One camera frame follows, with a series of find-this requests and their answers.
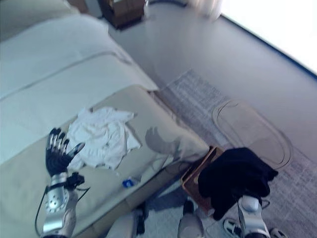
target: curtain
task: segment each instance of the curtain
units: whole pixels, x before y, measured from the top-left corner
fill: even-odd
[[[221,14],[222,1],[223,0],[189,0],[189,4],[195,7],[200,14],[215,21]]]

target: robotic arm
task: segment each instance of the robotic arm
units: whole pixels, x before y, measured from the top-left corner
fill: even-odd
[[[69,140],[63,141],[64,138],[65,133],[54,128],[47,142],[46,168],[52,180],[46,189],[46,219],[41,238],[70,238],[75,228],[78,196],[74,190],[85,180],[78,173],[69,177],[67,166],[85,144],[76,145],[66,154]]]
[[[238,213],[243,238],[270,238],[261,217],[262,207],[255,197],[244,195],[238,201]]]

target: black cloth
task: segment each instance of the black cloth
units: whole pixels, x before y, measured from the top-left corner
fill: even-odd
[[[243,195],[261,202],[261,197],[270,193],[267,182],[277,174],[250,149],[231,149],[202,170],[198,178],[199,193],[211,198],[213,217],[218,221]]]

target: crumpled white towel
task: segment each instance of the crumpled white towel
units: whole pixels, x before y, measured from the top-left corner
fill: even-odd
[[[70,142],[67,151],[81,142],[86,145],[68,168],[78,170],[86,164],[94,168],[116,169],[123,156],[141,147],[125,124],[133,117],[131,112],[117,111],[110,107],[93,113],[83,109],[69,126],[67,138]]]

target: window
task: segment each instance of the window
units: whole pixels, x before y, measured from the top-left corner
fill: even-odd
[[[317,0],[223,0],[222,14],[317,74]]]

